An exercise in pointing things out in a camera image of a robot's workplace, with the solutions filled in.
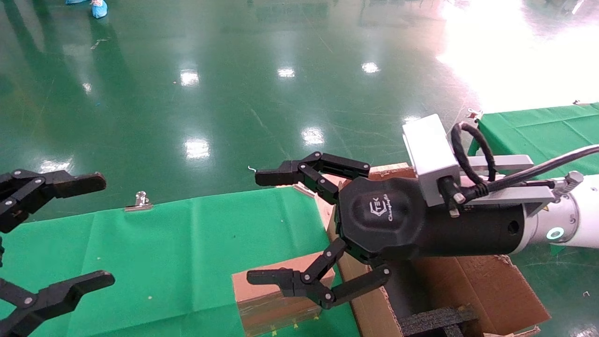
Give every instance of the black cable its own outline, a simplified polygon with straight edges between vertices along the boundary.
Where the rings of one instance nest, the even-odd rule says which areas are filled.
[[[455,158],[458,160],[459,166],[462,168],[464,173],[466,173],[468,178],[472,180],[473,183],[477,185],[484,184],[484,181],[479,177],[478,174],[476,174],[476,172],[474,172],[472,166],[470,166],[470,163],[468,162],[468,157],[466,156],[464,148],[462,147],[462,138],[460,136],[462,130],[471,134],[472,137],[480,145],[481,150],[485,154],[485,159],[487,162],[487,168],[489,171],[488,180],[490,182],[494,182],[495,174],[497,171],[495,170],[495,159],[493,157],[491,148],[489,147],[489,143],[487,143],[485,136],[483,136],[483,134],[477,128],[471,126],[466,122],[457,123],[453,126],[451,130],[451,143],[453,147],[453,152],[455,154]]]
[[[568,152],[565,155],[561,155],[557,158],[548,160],[543,164],[539,164],[537,166],[531,167],[524,171],[520,171],[514,174],[511,174],[503,179],[498,181],[490,182],[487,184],[487,190],[489,192],[499,191],[500,189],[508,188],[510,186],[516,185],[517,183],[521,183],[525,180],[532,179],[540,174],[549,172],[557,167],[560,167],[564,164],[567,164],[571,161],[577,160],[579,158],[596,154],[599,152],[599,145],[590,145],[584,148],[580,148],[578,150],[574,150]]]

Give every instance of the metal clip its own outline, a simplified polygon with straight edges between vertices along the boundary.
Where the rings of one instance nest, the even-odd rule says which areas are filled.
[[[138,210],[147,210],[154,207],[150,199],[146,197],[146,192],[139,191],[135,195],[135,205],[125,207],[125,212],[135,212]]]

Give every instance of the green table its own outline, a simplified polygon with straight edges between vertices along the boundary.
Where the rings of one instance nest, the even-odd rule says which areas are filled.
[[[523,110],[484,115],[479,128],[494,154],[526,154],[535,164],[583,146],[599,144],[599,104]],[[477,145],[468,152],[474,155]],[[591,155],[547,172],[599,174],[599,155]],[[552,319],[540,325],[543,337],[582,336],[599,326],[599,250],[547,246],[527,247],[512,257]],[[584,292],[593,297],[585,297]]]
[[[272,188],[27,223],[4,243],[1,276],[30,291],[99,269],[116,278],[33,336],[224,337],[244,336],[231,274],[321,251],[328,238],[313,199]],[[12,310],[0,303],[0,317]],[[359,336],[348,303],[277,331],[324,335]]]

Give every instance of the open cardboard box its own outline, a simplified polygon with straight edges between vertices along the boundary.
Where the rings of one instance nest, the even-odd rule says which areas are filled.
[[[340,187],[346,182],[336,176],[326,177]],[[407,164],[370,170],[371,180],[390,177],[414,178],[415,175]],[[316,204],[329,239],[333,241],[337,237],[333,206],[318,196]],[[413,264],[435,308],[470,305],[478,315],[480,328],[485,334],[510,335],[529,329],[520,335],[530,336],[540,331],[536,324],[550,319],[520,270],[505,255],[422,258]],[[338,266],[344,281],[367,271],[365,265],[349,254],[343,255]],[[383,287],[353,300],[351,304],[362,337],[403,337]]]

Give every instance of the blue shoe cover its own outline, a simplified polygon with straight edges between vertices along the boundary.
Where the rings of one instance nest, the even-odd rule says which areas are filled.
[[[96,19],[105,17],[108,14],[108,5],[104,0],[92,0],[92,15]]]

